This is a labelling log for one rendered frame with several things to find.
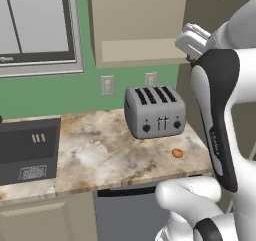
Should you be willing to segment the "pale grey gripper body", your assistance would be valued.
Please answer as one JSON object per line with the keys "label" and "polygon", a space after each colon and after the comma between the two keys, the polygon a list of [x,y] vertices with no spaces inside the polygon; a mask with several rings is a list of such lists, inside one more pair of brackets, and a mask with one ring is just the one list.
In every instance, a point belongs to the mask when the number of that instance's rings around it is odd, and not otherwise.
{"label": "pale grey gripper body", "polygon": [[187,23],[182,34],[176,39],[175,46],[190,59],[197,60],[204,52],[211,34],[197,24]]}

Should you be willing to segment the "beige base cabinet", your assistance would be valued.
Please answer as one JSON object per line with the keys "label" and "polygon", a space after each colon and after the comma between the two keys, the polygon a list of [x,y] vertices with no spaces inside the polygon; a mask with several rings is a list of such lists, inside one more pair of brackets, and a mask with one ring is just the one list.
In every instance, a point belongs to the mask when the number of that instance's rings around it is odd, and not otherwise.
{"label": "beige base cabinet", "polygon": [[0,241],[98,241],[93,194],[0,207]]}

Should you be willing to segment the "grey four-slot toaster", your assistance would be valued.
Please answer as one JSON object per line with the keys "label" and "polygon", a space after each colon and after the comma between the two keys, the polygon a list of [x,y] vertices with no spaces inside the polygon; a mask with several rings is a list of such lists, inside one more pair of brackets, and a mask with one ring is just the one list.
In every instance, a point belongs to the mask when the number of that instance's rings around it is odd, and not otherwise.
{"label": "grey four-slot toaster", "polygon": [[171,86],[127,88],[124,115],[137,139],[176,136],[184,131],[186,106]]}

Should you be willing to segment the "grey framed window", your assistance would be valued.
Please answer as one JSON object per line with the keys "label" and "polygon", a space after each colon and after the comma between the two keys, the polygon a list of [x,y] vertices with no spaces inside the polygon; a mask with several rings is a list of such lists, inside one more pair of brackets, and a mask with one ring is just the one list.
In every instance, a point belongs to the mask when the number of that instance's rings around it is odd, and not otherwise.
{"label": "grey framed window", "polygon": [[0,0],[0,78],[83,71],[77,0]]}

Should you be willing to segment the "grey dishwasher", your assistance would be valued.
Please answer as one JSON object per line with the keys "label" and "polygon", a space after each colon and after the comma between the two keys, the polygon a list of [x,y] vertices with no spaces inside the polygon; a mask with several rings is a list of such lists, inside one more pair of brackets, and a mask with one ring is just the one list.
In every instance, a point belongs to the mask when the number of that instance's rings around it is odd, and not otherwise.
{"label": "grey dishwasher", "polygon": [[99,241],[154,241],[169,213],[155,198],[157,182],[94,192]]}

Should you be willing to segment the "dark grey sink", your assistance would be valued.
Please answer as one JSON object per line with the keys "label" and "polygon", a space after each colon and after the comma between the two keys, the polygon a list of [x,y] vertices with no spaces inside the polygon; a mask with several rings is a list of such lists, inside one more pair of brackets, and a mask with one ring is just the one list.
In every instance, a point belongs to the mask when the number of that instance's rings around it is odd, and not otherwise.
{"label": "dark grey sink", "polygon": [[0,123],[0,186],[56,177],[60,118]]}

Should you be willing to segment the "white wall outlet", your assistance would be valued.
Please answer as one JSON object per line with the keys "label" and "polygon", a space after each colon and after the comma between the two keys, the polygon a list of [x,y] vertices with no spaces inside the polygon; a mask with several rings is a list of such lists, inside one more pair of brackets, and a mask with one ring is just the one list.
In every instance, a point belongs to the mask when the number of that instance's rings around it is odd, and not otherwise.
{"label": "white wall outlet", "polygon": [[103,96],[114,95],[114,76],[102,76],[101,77],[101,92]]}
{"label": "white wall outlet", "polygon": [[145,85],[146,86],[155,86],[158,81],[158,73],[146,73],[145,74]]}

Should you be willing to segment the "beige wall cabinet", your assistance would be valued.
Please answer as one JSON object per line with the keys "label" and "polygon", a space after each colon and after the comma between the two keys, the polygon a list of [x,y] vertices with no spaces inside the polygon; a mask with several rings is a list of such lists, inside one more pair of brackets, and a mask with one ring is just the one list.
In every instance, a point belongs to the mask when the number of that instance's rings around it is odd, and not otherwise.
{"label": "beige wall cabinet", "polygon": [[99,68],[181,64],[175,47],[187,0],[88,0],[91,45]]}

